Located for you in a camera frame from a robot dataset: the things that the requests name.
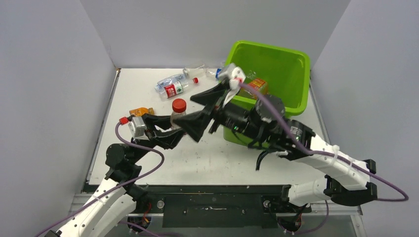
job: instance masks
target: white arm segment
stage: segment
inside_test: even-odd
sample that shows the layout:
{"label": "white arm segment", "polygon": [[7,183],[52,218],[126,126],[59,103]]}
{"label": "white arm segment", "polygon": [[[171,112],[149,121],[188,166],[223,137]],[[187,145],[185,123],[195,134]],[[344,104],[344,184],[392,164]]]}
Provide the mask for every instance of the white arm segment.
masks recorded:
{"label": "white arm segment", "polygon": [[122,218],[133,212],[136,203],[128,194],[120,197],[103,215],[89,237],[104,237]]}
{"label": "white arm segment", "polygon": [[[95,200],[95,197],[115,187],[117,184],[117,182],[111,179],[103,179],[87,203]],[[119,188],[74,216],[59,229],[62,233],[61,237],[89,237],[93,228],[96,228],[97,223],[102,219],[102,216],[125,192],[125,189]]]}
{"label": "white arm segment", "polygon": [[[369,171],[365,162],[355,160],[338,150],[334,150],[333,146],[325,142],[318,135],[311,139],[310,149],[314,151],[326,151],[332,154],[337,152],[340,156],[344,157],[349,162],[352,162],[362,169]],[[322,171],[323,173],[338,181],[344,188],[348,190],[365,190],[367,189],[367,182],[370,181],[369,175],[353,168],[351,164],[344,163],[334,157],[312,155],[296,159],[294,161],[305,163],[317,170]],[[329,200],[330,197],[323,193],[323,190],[326,189],[326,185],[326,178],[320,178],[304,184],[293,185],[289,190],[290,203],[297,206],[302,206],[306,203],[311,203],[314,201]]]}

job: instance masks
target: robotic arm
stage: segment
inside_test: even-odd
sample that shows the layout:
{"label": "robotic arm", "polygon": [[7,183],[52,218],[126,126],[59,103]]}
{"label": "robotic arm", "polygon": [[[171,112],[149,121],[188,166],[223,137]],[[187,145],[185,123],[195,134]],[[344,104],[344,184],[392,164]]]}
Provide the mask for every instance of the robotic arm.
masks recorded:
{"label": "robotic arm", "polygon": [[[162,132],[156,128],[169,129],[170,116],[145,114],[121,119],[122,124],[128,123],[132,133],[131,142],[146,148],[160,146],[173,149],[185,133],[199,142],[213,120],[209,133],[216,132],[223,125],[235,135],[240,133],[253,139],[246,145],[250,149],[262,150],[256,162],[257,170],[266,154],[275,153],[278,157],[305,163],[325,173],[325,177],[321,179],[288,185],[282,192],[282,201],[304,206],[307,203],[331,199],[341,205],[357,206],[377,199],[377,186],[370,182],[369,175],[353,167],[356,165],[375,174],[376,164],[373,160],[359,161],[340,152],[337,146],[327,144],[309,127],[285,118],[285,107],[280,98],[266,96],[287,123],[289,132],[304,148],[333,153],[335,157],[307,155],[294,144],[262,100],[257,100],[250,110],[229,103],[238,93],[239,84],[246,78],[239,67],[230,64],[220,72],[219,78],[220,83],[217,86],[190,98],[204,108],[175,119],[173,122],[180,129]],[[106,164],[110,170],[88,201],[89,203],[97,199],[97,202],[75,215],[57,232],[49,231],[45,237],[103,237],[124,216],[134,210],[143,211],[148,203],[147,191],[133,182],[103,197],[100,194],[138,177],[141,166],[135,163],[148,152],[126,144],[110,145],[106,152]]]}

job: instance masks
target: green bin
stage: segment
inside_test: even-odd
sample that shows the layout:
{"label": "green bin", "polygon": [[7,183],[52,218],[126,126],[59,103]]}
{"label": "green bin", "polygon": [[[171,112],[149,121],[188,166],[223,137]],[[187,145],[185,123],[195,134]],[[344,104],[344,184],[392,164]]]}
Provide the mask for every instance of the green bin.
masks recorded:
{"label": "green bin", "polygon": [[[268,83],[268,93],[278,96],[285,105],[285,116],[300,115],[307,107],[310,83],[310,58],[307,54],[288,48],[281,48],[250,41],[234,43],[225,65],[235,63],[248,75],[255,72],[256,77]],[[255,100],[235,96],[232,103],[250,110]],[[249,143],[250,138],[238,134],[239,138]],[[244,145],[233,133],[224,128],[224,139]]]}

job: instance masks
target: bottle with red cap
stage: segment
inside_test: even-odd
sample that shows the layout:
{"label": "bottle with red cap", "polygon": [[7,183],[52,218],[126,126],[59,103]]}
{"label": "bottle with red cap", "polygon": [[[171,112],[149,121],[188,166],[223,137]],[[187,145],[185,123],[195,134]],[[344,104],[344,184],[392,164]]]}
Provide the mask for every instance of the bottle with red cap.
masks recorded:
{"label": "bottle with red cap", "polygon": [[192,80],[176,81],[171,85],[163,87],[164,89],[160,91],[160,97],[162,99],[171,98],[185,92],[185,90],[192,89],[197,84],[198,78],[193,78]]}
{"label": "bottle with red cap", "polygon": [[183,99],[175,99],[173,100],[171,107],[173,109],[173,113],[171,113],[170,116],[171,128],[178,129],[180,127],[173,123],[173,119],[186,115],[186,101]]}

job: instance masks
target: gray floor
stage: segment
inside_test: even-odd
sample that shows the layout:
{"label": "gray floor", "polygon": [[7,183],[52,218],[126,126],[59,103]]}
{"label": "gray floor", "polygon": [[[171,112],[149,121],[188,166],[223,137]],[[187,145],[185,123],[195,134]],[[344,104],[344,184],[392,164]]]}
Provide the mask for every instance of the gray floor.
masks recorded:
{"label": "gray floor", "polygon": [[[323,216],[306,216],[302,218],[303,226],[301,230],[314,228],[322,222]],[[284,236],[282,229],[262,229],[260,227],[245,228],[161,228],[162,217],[153,217],[149,230],[158,232],[176,232],[184,237],[280,237]],[[114,227],[106,237],[134,237],[134,233],[129,234],[126,225]],[[305,237],[355,237],[355,231],[350,216],[330,216],[326,224],[319,230],[305,234]]]}

